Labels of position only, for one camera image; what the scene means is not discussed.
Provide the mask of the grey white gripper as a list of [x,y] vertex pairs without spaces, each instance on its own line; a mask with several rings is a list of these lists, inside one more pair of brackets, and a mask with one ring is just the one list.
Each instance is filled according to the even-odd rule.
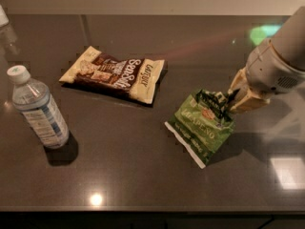
[[271,94],[289,93],[304,79],[304,50],[278,47],[271,38],[264,39],[231,83],[229,112],[241,114],[269,105]]

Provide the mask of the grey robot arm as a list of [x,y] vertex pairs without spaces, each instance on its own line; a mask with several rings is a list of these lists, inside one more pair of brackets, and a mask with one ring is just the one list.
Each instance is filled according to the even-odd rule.
[[305,81],[305,7],[300,7],[248,56],[230,86],[229,111],[244,113],[266,106]]

